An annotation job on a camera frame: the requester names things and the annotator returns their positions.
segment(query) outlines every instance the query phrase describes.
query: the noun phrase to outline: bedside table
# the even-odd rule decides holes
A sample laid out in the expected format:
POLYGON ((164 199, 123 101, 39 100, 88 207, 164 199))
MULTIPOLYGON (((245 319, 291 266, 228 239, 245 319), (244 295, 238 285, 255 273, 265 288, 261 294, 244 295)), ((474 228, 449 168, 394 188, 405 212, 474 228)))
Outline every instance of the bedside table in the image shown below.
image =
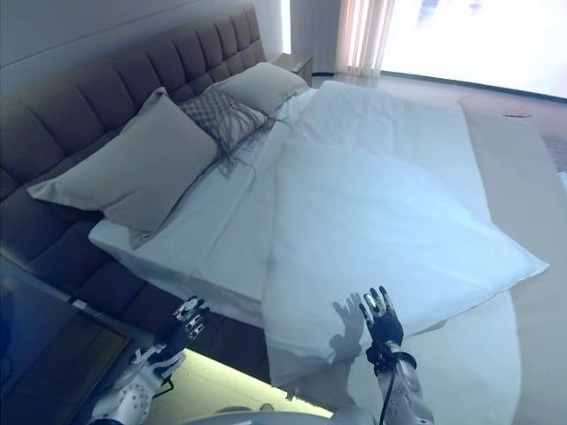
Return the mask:
POLYGON ((270 63, 280 66, 283 69, 287 69, 292 73, 296 73, 306 81, 309 87, 311 87, 311 73, 313 72, 312 58, 301 58, 288 55, 287 53, 282 53, 276 58, 271 59, 270 63))

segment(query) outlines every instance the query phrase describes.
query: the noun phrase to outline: white pillow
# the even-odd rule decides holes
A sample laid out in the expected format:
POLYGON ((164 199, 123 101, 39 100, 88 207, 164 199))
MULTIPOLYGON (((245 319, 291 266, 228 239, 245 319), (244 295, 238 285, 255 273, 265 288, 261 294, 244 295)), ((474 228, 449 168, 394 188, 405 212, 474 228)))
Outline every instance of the white pillow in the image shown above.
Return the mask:
POLYGON ((214 140, 158 88, 103 148, 27 191, 35 199, 100 210, 110 221, 151 234, 216 153, 214 140))
POLYGON ((270 118, 276 118, 277 111, 286 100, 308 89, 305 80, 295 73, 266 62, 211 87, 270 118))
POLYGON ((333 306, 351 294, 384 285, 409 336, 548 267, 420 167, 306 138, 280 161, 262 302, 275 385, 369 346, 356 305, 333 306))

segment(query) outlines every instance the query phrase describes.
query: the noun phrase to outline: cable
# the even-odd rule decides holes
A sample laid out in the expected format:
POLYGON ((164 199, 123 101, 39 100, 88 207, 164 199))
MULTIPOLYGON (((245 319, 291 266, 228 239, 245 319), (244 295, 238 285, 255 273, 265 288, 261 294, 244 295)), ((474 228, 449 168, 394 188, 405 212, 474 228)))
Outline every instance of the cable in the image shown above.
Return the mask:
POLYGON ((384 404, 382 405, 382 412, 380 412, 380 422, 379 425, 384 424, 384 417, 386 416, 386 410, 388 409, 388 403, 390 402, 390 396, 392 395, 393 381, 396 377, 396 366, 392 368, 392 377, 390 378, 390 384, 388 385, 388 391, 386 392, 386 397, 384 397, 384 404))

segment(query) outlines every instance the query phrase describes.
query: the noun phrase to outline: sheer curtain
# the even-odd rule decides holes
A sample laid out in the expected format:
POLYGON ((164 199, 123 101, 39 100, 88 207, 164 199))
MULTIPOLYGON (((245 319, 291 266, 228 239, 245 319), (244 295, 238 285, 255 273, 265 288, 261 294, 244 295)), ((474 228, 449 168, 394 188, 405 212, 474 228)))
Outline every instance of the sheer curtain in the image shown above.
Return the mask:
POLYGON ((394 0, 342 0, 337 71, 378 76, 394 0))

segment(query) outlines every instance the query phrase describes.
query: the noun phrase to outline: gray headboard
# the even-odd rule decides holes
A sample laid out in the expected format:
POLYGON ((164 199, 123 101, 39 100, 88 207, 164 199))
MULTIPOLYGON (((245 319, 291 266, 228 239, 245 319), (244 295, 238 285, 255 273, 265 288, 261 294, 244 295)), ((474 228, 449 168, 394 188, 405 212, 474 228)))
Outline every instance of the gray headboard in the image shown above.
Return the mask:
POLYGON ((175 101, 265 60, 253 6, 178 27, 0 104, 0 253, 124 321, 156 329, 178 299, 91 244, 98 212, 48 205, 25 188, 62 174, 118 134, 164 86, 175 101))

